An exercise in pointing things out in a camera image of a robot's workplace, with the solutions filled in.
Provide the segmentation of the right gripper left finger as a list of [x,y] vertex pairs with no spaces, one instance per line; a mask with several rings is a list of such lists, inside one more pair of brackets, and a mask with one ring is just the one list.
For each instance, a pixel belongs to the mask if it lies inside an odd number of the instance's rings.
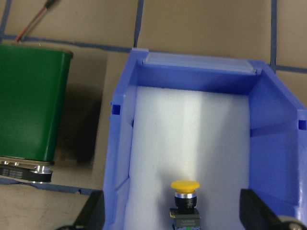
[[105,223],[103,191],[94,191],[73,224],[74,230],[102,230]]

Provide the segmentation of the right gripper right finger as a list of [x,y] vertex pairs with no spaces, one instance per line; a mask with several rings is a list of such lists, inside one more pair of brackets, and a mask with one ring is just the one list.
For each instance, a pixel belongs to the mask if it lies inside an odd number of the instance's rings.
[[241,189],[239,219],[245,230],[282,230],[282,222],[251,189]]

